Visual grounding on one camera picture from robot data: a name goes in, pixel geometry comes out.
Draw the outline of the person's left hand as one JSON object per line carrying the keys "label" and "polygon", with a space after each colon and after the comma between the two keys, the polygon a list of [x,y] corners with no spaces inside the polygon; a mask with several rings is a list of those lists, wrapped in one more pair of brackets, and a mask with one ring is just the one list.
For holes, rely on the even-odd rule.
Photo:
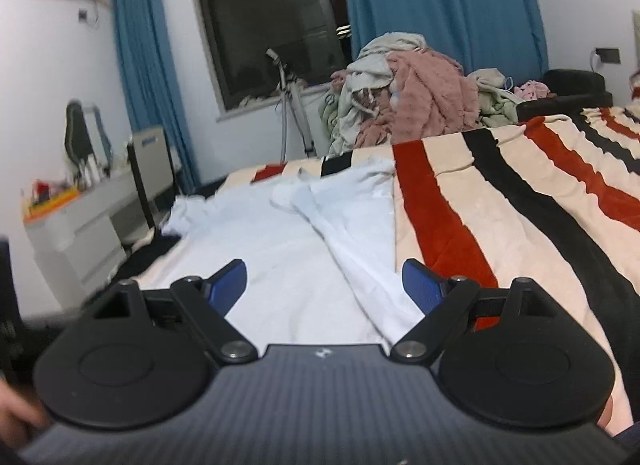
{"label": "person's left hand", "polygon": [[50,426],[50,419],[35,390],[0,381],[1,441],[10,449],[27,445],[38,431]]}

